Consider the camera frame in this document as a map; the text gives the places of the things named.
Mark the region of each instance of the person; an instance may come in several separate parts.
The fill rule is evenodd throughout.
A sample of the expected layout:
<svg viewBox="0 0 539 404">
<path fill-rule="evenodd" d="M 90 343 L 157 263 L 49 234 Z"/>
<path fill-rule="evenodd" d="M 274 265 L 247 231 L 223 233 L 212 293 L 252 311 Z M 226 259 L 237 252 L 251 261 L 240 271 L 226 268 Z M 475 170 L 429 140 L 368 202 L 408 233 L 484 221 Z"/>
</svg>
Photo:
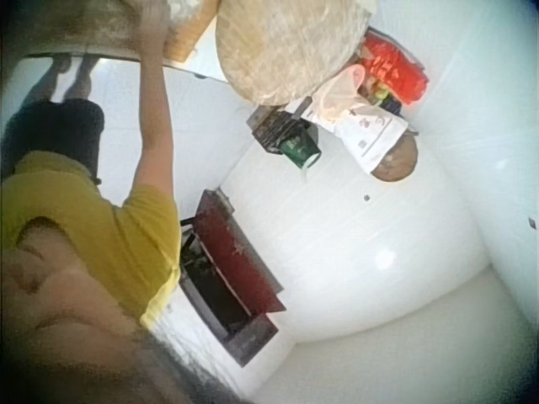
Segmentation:
<svg viewBox="0 0 539 404">
<path fill-rule="evenodd" d="M 3 402 L 239 399 L 148 332 L 179 280 L 173 135 L 163 76 L 168 8 L 141 10 L 141 158 L 125 203 L 97 188 L 101 108 L 85 56 L 63 103 L 57 56 L 2 142 Z"/>
</svg>

